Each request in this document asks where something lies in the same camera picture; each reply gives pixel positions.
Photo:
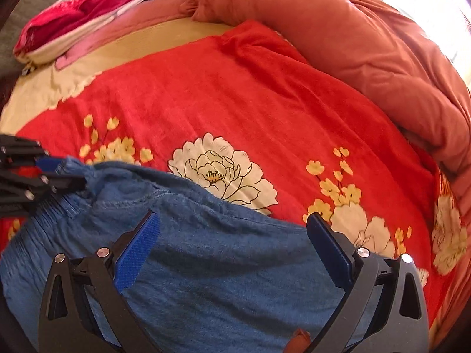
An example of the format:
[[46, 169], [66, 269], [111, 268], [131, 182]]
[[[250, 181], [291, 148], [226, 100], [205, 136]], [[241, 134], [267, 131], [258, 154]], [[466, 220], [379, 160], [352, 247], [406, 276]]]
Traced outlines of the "right hand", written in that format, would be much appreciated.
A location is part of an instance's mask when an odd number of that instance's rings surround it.
[[283, 349], [283, 353], [304, 353], [311, 344], [311, 335], [304, 329], [297, 329], [287, 345]]

